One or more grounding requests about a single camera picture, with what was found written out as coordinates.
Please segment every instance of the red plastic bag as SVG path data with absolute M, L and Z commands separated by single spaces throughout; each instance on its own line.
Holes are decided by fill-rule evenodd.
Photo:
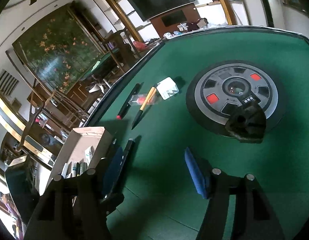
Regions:
M 143 49 L 145 49 L 145 48 L 147 47 L 146 44 L 144 44 L 144 43 L 142 43 L 142 42 L 139 42 L 139 41 L 134 41 L 134 42 L 133 42 L 133 45 L 136 47 L 136 49 L 137 49 L 138 51 L 143 50 Z

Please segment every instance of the striped vent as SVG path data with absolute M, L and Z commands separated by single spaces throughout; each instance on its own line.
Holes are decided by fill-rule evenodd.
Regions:
M 0 76 L 0 91 L 7 96 L 10 96 L 13 90 L 18 85 L 19 80 L 10 75 L 7 71 L 3 71 Z

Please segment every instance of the person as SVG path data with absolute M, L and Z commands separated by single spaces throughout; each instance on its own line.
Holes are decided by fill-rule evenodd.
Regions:
M 17 207 L 13 203 L 13 201 L 10 199 L 10 194 L 3 194 L 0 192 L 0 198 L 2 199 L 3 203 L 7 207 L 9 213 L 13 215 L 17 219 L 17 228 L 19 232 L 19 240 L 23 240 L 23 232 L 22 232 L 22 223 L 20 219 L 20 214 L 17 210 Z

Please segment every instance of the open cardboard box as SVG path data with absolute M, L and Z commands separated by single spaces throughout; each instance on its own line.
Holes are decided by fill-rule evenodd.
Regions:
M 112 140 L 113 136 L 104 127 L 73 128 L 58 154 L 46 188 L 53 177 L 62 172 L 65 163 L 86 162 L 85 150 L 89 146 L 92 146 L 94 153 L 88 169 L 95 168 L 100 159 L 106 156 Z

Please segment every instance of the painting of orange flowers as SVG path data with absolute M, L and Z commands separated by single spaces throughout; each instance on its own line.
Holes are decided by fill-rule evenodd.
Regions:
M 63 93 L 67 93 L 102 56 L 68 13 L 67 5 L 35 23 L 13 47 L 48 88 Z

